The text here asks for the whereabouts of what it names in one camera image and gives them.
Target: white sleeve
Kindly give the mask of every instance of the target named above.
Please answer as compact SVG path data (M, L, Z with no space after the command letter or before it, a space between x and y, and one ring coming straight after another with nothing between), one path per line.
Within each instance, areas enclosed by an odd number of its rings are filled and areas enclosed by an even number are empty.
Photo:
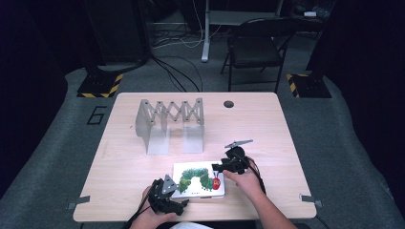
M214 229L214 228L207 227L195 222L180 222L170 227L170 229Z

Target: gray carpet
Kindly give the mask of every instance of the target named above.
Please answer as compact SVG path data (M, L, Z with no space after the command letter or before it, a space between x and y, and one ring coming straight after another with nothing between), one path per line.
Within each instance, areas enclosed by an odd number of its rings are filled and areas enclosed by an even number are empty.
M315 40L297 35L291 41L278 96L301 159L312 194L323 200L318 216L330 228L405 228L384 178L374 169L358 141L351 116L339 90L325 78L332 95L294 98L287 73L305 73ZM204 92L227 90L227 72L220 75L226 54L225 39L211 43L208 63L201 62L203 43L196 48L171 45L153 53L192 78L198 85L197 67ZM109 66L119 69L125 66ZM66 204L79 197L98 142L111 112L112 98L78 98L76 90L84 70L66 75L69 91L53 125L31 159L0 200L0 228L79 228ZM178 76L185 89L192 84ZM240 87L240 91L271 91L272 86ZM177 92L167 73L154 61L126 73L119 85L123 92ZM100 125L86 125L95 106L105 113ZM318 219L294 220L311 228L325 228ZM122 223L87 223L84 228L120 228Z

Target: human hand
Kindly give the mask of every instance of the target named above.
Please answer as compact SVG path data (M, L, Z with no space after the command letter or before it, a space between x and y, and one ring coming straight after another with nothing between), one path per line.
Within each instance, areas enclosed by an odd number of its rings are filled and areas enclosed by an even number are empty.
M255 168L256 166L252 158L249 158L249 164L251 168ZM235 181L236 185L249 199L259 194L263 194L259 179L250 168L247 168L247 170L241 175L231 173L227 170L224 170L223 173L225 177Z
M142 199L147 198L151 186L147 187L142 193ZM156 229L162 223L176 217L176 213L161 214L155 213L150 207L149 200L143 204L142 212L132 223L131 229Z

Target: finger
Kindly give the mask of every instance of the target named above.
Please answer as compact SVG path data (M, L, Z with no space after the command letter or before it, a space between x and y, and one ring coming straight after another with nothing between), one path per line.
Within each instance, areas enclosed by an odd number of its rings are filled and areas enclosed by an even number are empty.
M229 172L229 171L227 171L227 170L224 170L223 171L223 173L224 173L224 176L225 177L227 177L227 178L229 178L229 179L232 179L233 181L235 181L236 182L236 175L234 174L234 173L231 173L231 172Z

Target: table leg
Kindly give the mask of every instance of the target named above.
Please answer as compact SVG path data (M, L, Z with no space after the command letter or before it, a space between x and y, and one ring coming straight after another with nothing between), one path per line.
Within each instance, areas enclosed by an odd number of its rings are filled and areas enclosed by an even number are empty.
M209 55L209 0L205 1L205 39L202 48L202 62L208 62Z

